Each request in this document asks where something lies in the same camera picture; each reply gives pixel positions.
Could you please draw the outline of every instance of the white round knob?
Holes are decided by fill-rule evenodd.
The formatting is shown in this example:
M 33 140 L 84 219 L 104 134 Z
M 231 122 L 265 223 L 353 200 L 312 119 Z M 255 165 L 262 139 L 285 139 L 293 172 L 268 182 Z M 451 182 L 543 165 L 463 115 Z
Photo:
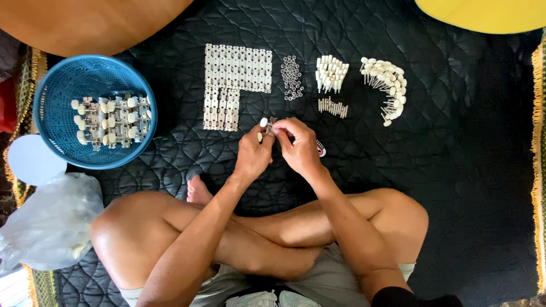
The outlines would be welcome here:
M 133 97 L 127 99 L 127 106 L 130 108 L 134 108 L 135 106 L 135 99 Z
M 110 133 L 108 134 L 108 143 L 112 144 L 116 142 L 116 134 Z
M 110 128 L 116 127 L 116 119 L 114 117 L 108 118 L 108 127 Z
M 74 100 L 72 100 L 71 105 L 72 105 L 72 109 L 77 110 L 78 107 L 80 106 L 80 102 L 78 100 L 74 99 Z
M 85 106 L 83 104 L 78 107 L 78 114 L 85 115 Z
M 107 108 L 108 112 L 114 112 L 116 110 L 116 103 L 113 102 L 113 101 L 108 101 L 108 104 L 106 105 L 106 108 Z
M 108 107 L 106 106 L 106 104 L 104 102 L 99 102 L 99 105 L 100 105 L 100 110 L 103 113 L 108 113 Z

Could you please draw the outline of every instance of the black quilted blanket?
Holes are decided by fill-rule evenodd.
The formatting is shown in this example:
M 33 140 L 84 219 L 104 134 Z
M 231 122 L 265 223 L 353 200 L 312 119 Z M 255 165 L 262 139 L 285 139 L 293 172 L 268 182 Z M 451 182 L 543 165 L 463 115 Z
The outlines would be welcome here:
M 429 232 L 409 280 L 418 295 L 452 293 L 467 306 L 530 297 L 537 291 L 530 55 L 540 35 L 466 31 L 410 0 L 196 1 L 118 55 L 157 97 L 153 142 L 123 167 L 88 173 L 100 181 L 105 204 L 140 190 L 185 198 L 195 174 L 215 192 L 235 166 L 244 133 L 264 116 L 296 116 L 317 132 L 328 151 L 322 161 L 344 192 L 392 187 L 427 209 Z M 207 43 L 273 51 L 272 92 L 241 92 L 238 132 L 202 129 Z M 349 105 L 343 120 L 317 110 L 325 96 L 317 93 L 316 58 L 330 54 L 351 65 L 333 95 Z M 296 56 L 306 87 L 293 101 L 284 100 L 280 73 L 287 55 Z M 384 94 L 363 86 L 362 56 L 406 71 L 408 102 L 390 127 L 379 115 Z M 315 198 L 278 146 L 273 156 L 237 214 L 273 214 Z M 126 305 L 93 251 L 55 274 L 61 306 Z

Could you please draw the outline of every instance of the blue plastic basket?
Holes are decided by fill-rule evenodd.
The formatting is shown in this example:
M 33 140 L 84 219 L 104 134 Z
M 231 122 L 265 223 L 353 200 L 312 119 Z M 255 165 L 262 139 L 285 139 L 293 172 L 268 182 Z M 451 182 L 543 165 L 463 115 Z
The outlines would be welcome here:
M 81 145 L 76 136 L 72 99 L 114 96 L 118 92 L 148 95 L 152 120 L 146 138 L 129 148 Z M 150 85 L 133 67 L 115 58 L 81 55 L 66 58 L 55 65 L 41 80 L 34 97 L 34 120 L 45 143 L 68 163 L 88 169 L 122 166 L 136 158 L 150 143 L 157 126 L 156 100 Z

